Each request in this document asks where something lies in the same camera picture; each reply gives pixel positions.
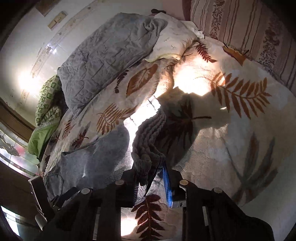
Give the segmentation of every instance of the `white pillow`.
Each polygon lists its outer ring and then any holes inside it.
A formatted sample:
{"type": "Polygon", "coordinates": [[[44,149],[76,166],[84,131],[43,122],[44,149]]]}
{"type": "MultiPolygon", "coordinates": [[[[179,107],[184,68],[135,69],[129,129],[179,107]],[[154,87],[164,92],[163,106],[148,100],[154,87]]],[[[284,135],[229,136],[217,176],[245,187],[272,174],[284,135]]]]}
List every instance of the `white pillow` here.
{"type": "Polygon", "coordinates": [[[160,32],[160,36],[153,47],[153,51],[145,58],[148,62],[154,62],[161,58],[175,58],[180,60],[185,50],[197,40],[197,36],[189,30],[181,21],[170,15],[158,13],[154,18],[161,18],[168,25],[160,32]]]}

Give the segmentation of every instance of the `striped upholstery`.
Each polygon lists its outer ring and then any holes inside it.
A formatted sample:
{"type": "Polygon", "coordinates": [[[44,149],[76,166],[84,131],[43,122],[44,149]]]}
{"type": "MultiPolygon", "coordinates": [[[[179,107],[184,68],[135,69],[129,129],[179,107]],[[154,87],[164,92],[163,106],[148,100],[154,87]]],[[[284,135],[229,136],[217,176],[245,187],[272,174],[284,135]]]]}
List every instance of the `striped upholstery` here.
{"type": "Polygon", "coordinates": [[[206,36],[242,53],[249,50],[246,54],[249,59],[263,64],[296,96],[296,42],[260,0],[180,1],[179,11],[183,10],[184,19],[193,21],[206,36]]]}

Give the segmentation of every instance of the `silver screw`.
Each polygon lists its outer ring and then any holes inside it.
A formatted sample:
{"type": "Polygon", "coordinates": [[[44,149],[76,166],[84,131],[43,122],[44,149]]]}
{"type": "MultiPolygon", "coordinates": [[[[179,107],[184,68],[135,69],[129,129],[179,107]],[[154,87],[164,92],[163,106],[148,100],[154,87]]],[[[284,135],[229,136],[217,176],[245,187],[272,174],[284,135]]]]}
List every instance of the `silver screw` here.
{"type": "Polygon", "coordinates": [[[187,180],[181,180],[180,181],[180,185],[182,185],[182,186],[186,186],[188,184],[188,181],[187,180]]]}
{"type": "Polygon", "coordinates": [[[214,188],[215,193],[222,193],[223,190],[221,188],[214,188]]]}
{"type": "Polygon", "coordinates": [[[91,191],[91,190],[90,190],[89,188],[83,188],[83,189],[81,190],[81,193],[84,194],[84,195],[86,195],[86,194],[89,194],[90,191],[91,191]]]}
{"type": "Polygon", "coordinates": [[[117,180],[116,182],[115,182],[115,184],[117,185],[117,186],[121,186],[122,184],[124,184],[124,180],[117,180]]]}

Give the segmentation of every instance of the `leaf-patterned blanket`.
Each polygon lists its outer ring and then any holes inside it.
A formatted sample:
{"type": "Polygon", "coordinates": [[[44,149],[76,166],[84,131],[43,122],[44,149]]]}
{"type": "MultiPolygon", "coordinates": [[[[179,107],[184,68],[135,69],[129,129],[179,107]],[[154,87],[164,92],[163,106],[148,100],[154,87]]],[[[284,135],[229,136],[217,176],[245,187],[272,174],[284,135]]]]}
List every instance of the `leaf-patterned blanket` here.
{"type": "MultiPolygon", "coordinates": [[[[151,96],[167,117],[155,142],[166,161],[198,187],[221,187],[239,206],[270,185],[284,159],[295,158],[295,97],[256,62],[205,38],[177,63],[142,61],[127,69],[76,119],[67,112],[45,152],[46,171],[61,152],[87,145],[124,119],[136,123],[131,115],[146,115],[138,108],[151,96]]],[[[277,215],[259,218],[279,232],[277,215]]],[[[121,225],[123,240],[179,240],[182,210],[167,207],[161,182],[142,203],[122,209],[121,225]]]]}

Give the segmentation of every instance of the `white wall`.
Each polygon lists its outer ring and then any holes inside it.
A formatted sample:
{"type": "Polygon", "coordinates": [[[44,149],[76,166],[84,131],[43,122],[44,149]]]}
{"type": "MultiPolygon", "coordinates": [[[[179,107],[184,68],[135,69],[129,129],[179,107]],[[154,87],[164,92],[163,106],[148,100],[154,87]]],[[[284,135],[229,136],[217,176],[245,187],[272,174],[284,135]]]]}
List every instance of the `white wall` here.
{"type": "Polygon", "coordinates": [[[92,0],[61,0],[45,17],[33,8],[14,28],[0,52],[0,97],[30,123],[35,125],[35,110],[42,84],[56,73],[57,68],[74,49],[107,19],[119,12],[149,15],[152,8],[162,9],[160,0],[106,0],[99,3],[60,43],[38,74],[28,97],[21,96],[28,85],[29,75],[37,56],[61,27],[92,0]],[[67,16],[51,31],[47,25],[61,11],[67,16]]]}

